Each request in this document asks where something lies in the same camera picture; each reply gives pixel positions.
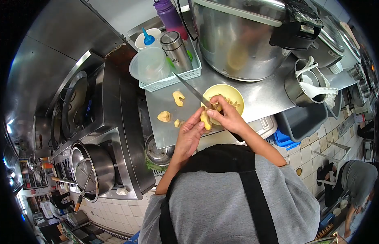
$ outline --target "purple water bottle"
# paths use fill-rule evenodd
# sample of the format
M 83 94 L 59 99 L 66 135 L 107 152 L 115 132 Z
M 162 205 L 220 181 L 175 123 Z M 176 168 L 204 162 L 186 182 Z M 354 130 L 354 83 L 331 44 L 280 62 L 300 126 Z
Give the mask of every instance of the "purple water bottle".
M 157 11 L 167 31 L 177 31 L 183 40 L 188 39 L 186 29 L 181 22 L 180 16 L 170 0 L 154 0 L 154 8 Z

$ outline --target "gray sweatshirt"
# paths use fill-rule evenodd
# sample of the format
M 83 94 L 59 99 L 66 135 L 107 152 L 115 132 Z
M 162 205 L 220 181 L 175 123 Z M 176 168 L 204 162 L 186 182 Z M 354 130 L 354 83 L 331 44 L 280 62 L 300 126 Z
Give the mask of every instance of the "gray sweatshirt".
M 355 196 L 351 200 L 354 208 L 362 206 L 365 198 L 373 189 L 378 177 L 377 168 L 366 162 L 359 160 L 349 161 L 342 172 L 342 188 L 349 189 L 351 195 Z
M 256 155 L 256 172 L 279 243 L 313 240 L 320 206 L 291 166 L 278 168 Z M 139 243 L 161 243 L 159 216 L 164 197 L 151 196 Z M 259 243 L 238 173 L 182 174 L 169 208 L 178 243 Z

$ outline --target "blue nozzle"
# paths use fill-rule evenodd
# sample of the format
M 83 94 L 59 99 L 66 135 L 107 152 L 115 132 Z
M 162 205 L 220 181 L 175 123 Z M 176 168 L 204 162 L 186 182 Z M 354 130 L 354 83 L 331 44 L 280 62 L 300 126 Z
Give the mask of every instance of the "blue nozzle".
M 143 35 L 145 36 L 145 39 L 143 39 L 143 43 L 148 46 L 151 45 L 156 39 L 153 36 L 149 36 L 145 29 L 142 27 Z

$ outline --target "gray plastic bin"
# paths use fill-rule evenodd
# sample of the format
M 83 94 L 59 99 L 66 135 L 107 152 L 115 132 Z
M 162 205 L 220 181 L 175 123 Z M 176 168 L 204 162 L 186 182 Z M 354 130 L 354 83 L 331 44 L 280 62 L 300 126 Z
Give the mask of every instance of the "gray plastic bin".
M 328 109 L 328 117 L 333 117 L 336 120 L 339 118 L 340 115 L 340 110 L 342 109 L 342 91 L 339 91 L 339 94 L 336 95 L 335 97 L 335 106 L 333 109 L 331 109 L 328 104 L 327 104 L 327 109 Z
M 275 114 L 279 130 L 290 136 L 293 142 L 300 142 L 315 133 L 328 119 L 325 103 L 314 103 L 307 107 L 294 107 Z

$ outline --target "stainless steel thermos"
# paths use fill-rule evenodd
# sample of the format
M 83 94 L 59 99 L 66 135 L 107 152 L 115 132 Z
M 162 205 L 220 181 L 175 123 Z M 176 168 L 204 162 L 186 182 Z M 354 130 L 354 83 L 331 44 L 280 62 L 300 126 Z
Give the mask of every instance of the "stainless steel thermos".
M 167 32 L 160 38 L 160 43 L 178 73 L 193 69 L 180 33 L 176 31 Z

